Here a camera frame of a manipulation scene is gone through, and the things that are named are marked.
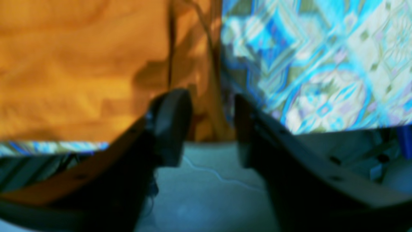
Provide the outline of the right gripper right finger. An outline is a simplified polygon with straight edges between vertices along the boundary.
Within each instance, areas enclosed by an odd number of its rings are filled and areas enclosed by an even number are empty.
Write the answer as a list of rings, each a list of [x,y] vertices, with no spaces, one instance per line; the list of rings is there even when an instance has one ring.
[[[281,232],[406,232],[411,196],[313,154],[281,123],[235,96],[240,163],[265,181]]]

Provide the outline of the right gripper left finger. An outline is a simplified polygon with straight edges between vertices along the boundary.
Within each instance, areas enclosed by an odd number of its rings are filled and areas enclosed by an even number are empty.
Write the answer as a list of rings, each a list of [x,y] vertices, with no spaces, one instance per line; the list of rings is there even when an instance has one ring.
[[[1,219],[43,232],[132,232],[158,167],[178,167],[190,128],[188,90],[175,89],[106,150],[43,182],[1,194]]]

